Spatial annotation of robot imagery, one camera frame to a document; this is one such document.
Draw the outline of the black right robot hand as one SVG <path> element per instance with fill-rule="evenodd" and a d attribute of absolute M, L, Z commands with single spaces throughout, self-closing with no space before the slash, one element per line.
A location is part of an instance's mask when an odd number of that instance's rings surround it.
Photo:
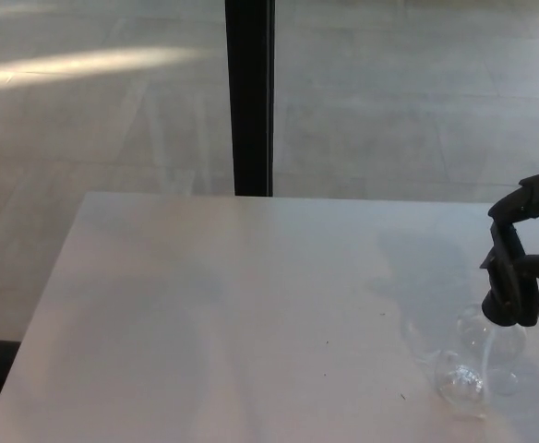
<path fill-rule="evenodd" d="M 539 174 L 521 179 L 519 185 L 493 205 L 488 216 L 509 266 L 519 276 L 539 279 L 539 255 L 525 254 L 514 228 L 515 223 L 539 218 Z"/>

